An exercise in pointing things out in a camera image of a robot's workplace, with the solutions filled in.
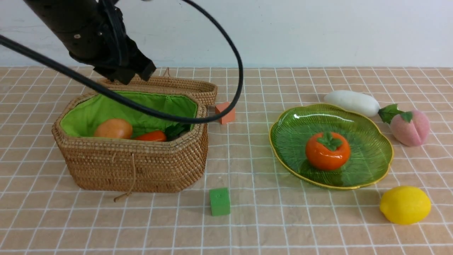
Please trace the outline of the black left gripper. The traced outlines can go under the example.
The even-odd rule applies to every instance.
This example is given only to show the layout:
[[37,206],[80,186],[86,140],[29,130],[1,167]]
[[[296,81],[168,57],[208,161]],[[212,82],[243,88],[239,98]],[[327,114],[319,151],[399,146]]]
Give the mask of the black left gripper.
[[112,36],[96,35],[74,39],[71,45],[76,49],[76,53],[69,51],[71,58],[92,66],[96,73],[111,82],[128,85],[136,76],[147,81],[156,71],[153,61],[128,36],[120,39],[120,44]]

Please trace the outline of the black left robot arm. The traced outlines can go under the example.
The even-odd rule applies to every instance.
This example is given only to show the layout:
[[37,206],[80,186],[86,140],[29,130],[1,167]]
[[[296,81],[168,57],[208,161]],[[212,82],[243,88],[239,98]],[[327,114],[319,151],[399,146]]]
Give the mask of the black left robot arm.
[[26,5],[55,34],[79,63],[104,78],[129,84],[147,81],[156,66],[126,33],[115,0],[26,0]]

